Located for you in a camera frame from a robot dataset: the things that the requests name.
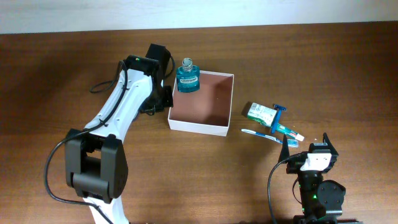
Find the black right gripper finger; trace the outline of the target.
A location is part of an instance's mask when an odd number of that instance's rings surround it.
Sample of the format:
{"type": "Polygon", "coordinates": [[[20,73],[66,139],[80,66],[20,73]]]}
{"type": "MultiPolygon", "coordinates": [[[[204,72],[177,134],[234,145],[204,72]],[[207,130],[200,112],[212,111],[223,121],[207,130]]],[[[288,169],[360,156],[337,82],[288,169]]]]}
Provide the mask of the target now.
{"type": "Polygon", "coordinates": [[[283,162],[285,163],[285,160],[288,159],[290,157],[290,153],[289,153],[289,145],[288,144],[283,144],[282,145],[282,149],[279,155],[279,160],[278,162],[283,162]]]}
{"type": "Polygon", "coordinates": [[[328,146],[328,149],[330,150],[332,156],[338,156],[339,155],[337,150],[334,148],[334,146],[330,142],[327,133],[323,133],[323,143],[325,143],[328,146]]]}

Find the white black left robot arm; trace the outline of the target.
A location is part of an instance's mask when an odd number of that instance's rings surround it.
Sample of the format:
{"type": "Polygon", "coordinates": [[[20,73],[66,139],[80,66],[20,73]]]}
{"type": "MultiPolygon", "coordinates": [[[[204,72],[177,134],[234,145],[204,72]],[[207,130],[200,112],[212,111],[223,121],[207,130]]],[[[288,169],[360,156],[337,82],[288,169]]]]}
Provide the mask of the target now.
{"type": "Polygon", "coordinates": [[[64,140],[66,183],[90,207],[95,223],[128,222],[122,201],[128,177],[124,138],[139,113],[153,115],[173,105],[171,87],[164,85],[168,65],[175,65],[170,54],[120,61],[104,106],[64,140]]]}

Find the teal mouthwash bottle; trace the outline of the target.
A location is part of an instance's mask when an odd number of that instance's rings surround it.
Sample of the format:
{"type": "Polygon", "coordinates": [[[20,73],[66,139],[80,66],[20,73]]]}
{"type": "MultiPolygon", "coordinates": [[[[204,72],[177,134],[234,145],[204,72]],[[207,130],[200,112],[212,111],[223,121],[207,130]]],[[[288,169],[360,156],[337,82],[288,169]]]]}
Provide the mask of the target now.
{"type": "Polygon", "coordinates": [[[177,89],[182,93],[191,93],[200,89],[200,68],[191,58],[184,58],[182,66],[176,71],[177,89]]]}

